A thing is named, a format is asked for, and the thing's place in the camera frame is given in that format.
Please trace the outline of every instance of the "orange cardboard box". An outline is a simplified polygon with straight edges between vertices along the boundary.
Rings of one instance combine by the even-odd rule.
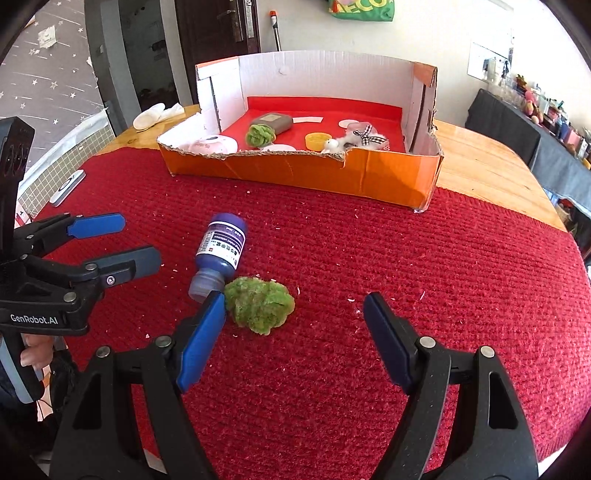
[[[427,209],[443,160],[433,134],[435,67],[370,54],[282,51],[198,65],[196,73],[201,113],[158,137],[170,173],[263,181],[368,197],[418,212]],[[249,99],[260,97],[335,98],[398,107],[406,153],[364,148],[350,149],[344,156],[186,151],[190,141],[231,130],[248,115]]]

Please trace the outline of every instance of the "bottle label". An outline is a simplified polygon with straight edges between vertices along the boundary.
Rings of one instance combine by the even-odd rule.
[[[215,255],[236,268],[245,240],[244,232],[231,223],[212,222],[207,227],[197,255]]]

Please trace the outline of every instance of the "black and white checkered bow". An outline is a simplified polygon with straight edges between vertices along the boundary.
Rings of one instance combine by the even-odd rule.
[[[361,137],[361,145],[369,145],[370,143],[381,145],[386,141],[386,139],[384,137],[371,136],[370,133],[373,128],[373,125],[369,124],[367,127],[365,127],[365,130],[363,131],[353,130],[353,135]]]

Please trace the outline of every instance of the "bottle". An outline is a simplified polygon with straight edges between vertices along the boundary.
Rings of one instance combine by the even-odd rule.
[[[231,213],[214,215],[195,255],[197,274],[191,280],[189,296],[203,302],[212,290],[224,291],[236,273],[246,241],[246,223]]]

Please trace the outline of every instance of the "green and yellow bag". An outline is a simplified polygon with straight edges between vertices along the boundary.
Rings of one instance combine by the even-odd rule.
[[[336,18],[365,22],[391,22],[394,19],[394,0],[355,0],[353,2],[341,0],[341,2],[329,0],[329,12]]]

